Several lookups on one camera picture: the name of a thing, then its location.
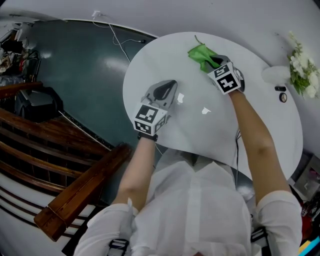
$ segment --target white vase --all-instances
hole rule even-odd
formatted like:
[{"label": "white vase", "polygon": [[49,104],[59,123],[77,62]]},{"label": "white vase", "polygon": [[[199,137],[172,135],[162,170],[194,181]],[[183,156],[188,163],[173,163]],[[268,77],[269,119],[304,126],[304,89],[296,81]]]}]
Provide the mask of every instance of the white vase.
[{"label": "white vase", "polygon": [[272,66],[262,71],[261,76],[266,83],[273,85],[285,84],[290,79],[290,69],[288,66]]}]

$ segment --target forearm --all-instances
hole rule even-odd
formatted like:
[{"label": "forearm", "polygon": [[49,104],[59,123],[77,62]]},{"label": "forearm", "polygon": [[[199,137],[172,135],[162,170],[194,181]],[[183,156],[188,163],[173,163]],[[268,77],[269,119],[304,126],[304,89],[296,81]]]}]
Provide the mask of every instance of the forearm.
[{"label": "forearm", "polygon": [[133,157],[126,168],[113,204],[127,203],[130,197],[133,206],[141,210],[146,203],[156,144],[153,140],[142,137],[135,149]]},{"label": "forearm", "polygon": [[290,192],[266,125],[242,93],[232,92],[230,98],[248,158],[256,202],[273,191]]}]

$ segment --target white round table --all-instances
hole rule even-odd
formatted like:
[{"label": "white round table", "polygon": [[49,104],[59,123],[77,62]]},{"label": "white round table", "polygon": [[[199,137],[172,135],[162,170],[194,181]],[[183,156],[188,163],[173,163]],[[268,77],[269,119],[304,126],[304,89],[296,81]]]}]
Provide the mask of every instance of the white round table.
[{"label": "white round table", "polygon": [[[261,58],[224,38],[198,32],[182,32],[160,37],[142,48],[133,58],[123,82],[123,101],[130,119],[147,89],[163,80],[176,80],[178,88],[170,108],[172,116],[158,132],[158,143],[168,148],[209,157],[233,168],[236,163],[236,113],[228,95],[222,95],[200,64],[188,57],[199,45],[195,35],[208,48],[226,55],[245,78],[245,96],[269,129],[277,155],[288,179],[295,171],[303,149],[302,126],[295,102],[286,90],[280,92],[265,83],[261,73],[268,68]],[[183,103],[177,98],[183,94]],[[251,178],[247,154],[240,138],[238,170]]]}]

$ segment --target person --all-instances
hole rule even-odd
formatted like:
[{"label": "person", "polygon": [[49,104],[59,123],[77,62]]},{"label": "person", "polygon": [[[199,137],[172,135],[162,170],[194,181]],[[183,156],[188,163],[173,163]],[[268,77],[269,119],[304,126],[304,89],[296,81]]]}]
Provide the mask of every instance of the person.
[{"label": "person", "polygon": [[[254,221],[265,230],[272,255],[298,254],[301,207],[281,170],[273,139],[244,94],[229,94],[255,191]],[[113,243],[129,241],[125,255],[261,255],[253,221],[232,173],[213,160],[188,163],[168,149],[153,173],[155,142],[142,137],[113,203],[87,224],[75,256],[124,255]]]}]

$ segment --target person's right arm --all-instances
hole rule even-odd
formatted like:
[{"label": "person's right arm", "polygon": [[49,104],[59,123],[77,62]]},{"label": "person's right arm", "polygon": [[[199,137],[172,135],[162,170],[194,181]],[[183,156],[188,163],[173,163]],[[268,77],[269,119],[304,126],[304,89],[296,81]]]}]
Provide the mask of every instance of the person's right arm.
[{"label": "person's right arm", "polygon": [[291,193],[266,125],[243,93],[236,90],[229,93],[229,96],[248,158],[256,203],[273,191]]}]

